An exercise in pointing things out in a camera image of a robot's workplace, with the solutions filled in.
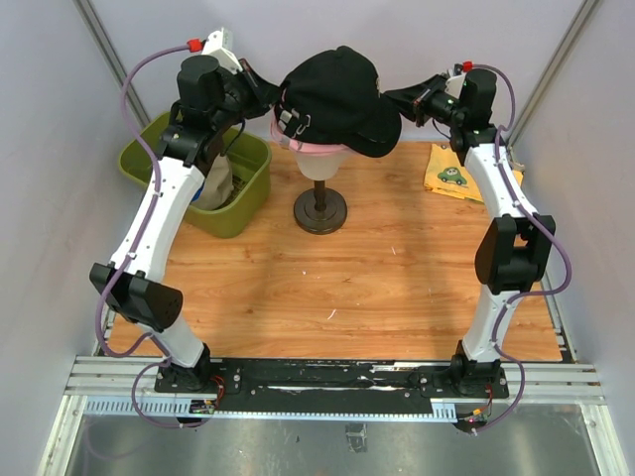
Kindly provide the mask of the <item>pink baseball cap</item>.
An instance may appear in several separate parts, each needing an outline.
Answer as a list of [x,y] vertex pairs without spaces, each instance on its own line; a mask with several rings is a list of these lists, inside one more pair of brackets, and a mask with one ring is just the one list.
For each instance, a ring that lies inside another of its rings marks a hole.
[[271,138],[295,152],[349,152],[355,108],[339,93],[282,87],[270,121]]

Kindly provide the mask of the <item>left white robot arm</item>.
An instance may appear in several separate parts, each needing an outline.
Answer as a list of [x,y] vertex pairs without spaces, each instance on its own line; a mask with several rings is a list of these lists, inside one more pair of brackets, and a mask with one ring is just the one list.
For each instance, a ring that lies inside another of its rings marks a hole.
[[225,135],[234,125],[265,115],[277,88],[246,59],[231,69],[217,54],[185,59],[177,84],[179,98],[156,144],[137,139],[151,172],[133,223],[109,262],[92,266],[89,279],[103,304],[161,349],[164,382],[176,391],[198,393],[215,381],[210,351],[183,316],[182,292],[163,283],[168,255],[215,160],[237,142]]

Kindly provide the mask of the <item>beige and black cap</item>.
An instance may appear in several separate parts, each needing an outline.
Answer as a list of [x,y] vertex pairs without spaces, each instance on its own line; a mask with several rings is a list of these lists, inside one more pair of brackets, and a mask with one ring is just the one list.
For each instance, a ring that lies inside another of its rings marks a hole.
[[203,184],[199,199],[191,204],[205,211],[222,207],[234,189],[233,171],[227,156],[216,157]]

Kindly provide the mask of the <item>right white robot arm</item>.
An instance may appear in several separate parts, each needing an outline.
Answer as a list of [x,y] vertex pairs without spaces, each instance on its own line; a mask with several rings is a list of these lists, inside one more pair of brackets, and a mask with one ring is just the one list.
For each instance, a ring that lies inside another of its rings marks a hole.
[[542,279],[552,250],[555,220],[539,213],[523,194],[501,130],[491,121],[503,76],[492,66],[464,63],[386,93],[417,126],[430,120],[448,126],[450,147],[475,182],[491,219],[474,258],[481,284],[475,316],[447,365],[418,369],[426,397],[507,397],[503,342],[521,299]]

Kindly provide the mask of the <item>blue item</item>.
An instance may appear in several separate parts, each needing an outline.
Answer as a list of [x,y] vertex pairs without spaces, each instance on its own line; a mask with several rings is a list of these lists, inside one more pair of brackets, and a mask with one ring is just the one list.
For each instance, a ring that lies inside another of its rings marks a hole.
[[199,197],[200,197],[200,195],[201,195],[201,193],[202,193],[203,188],[204,188],[204,185],[202,185],[202,186],[201,186],[201,187],[200,187],[200,188],[196,191],[196,193],[195,193],[195,194],[194,194],[194,196],[192,197],[191,201],[196,201],[196,200],[198,200],[198,199],[199,199]]

